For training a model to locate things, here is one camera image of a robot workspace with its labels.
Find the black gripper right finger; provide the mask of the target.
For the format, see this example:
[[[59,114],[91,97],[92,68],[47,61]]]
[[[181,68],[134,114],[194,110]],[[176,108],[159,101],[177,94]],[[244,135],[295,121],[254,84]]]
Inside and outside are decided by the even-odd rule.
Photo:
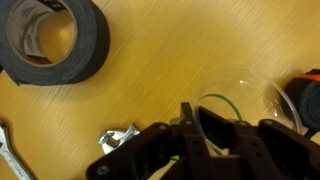
[[[273,119],[257,126],[199,107],[205,137],[244,160],[255,180],[320,180],[320,146]]]

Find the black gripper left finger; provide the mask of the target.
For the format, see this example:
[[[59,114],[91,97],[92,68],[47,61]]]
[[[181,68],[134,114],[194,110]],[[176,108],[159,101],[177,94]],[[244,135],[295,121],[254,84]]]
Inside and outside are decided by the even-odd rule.
[[[157,122],[108,155],[93,162],[86,171],[88,180],[147,180],[166,166],[172,156],[181,157],[161,180],[189,179],[187,140],[199,130],[190,122],[178,125]]]

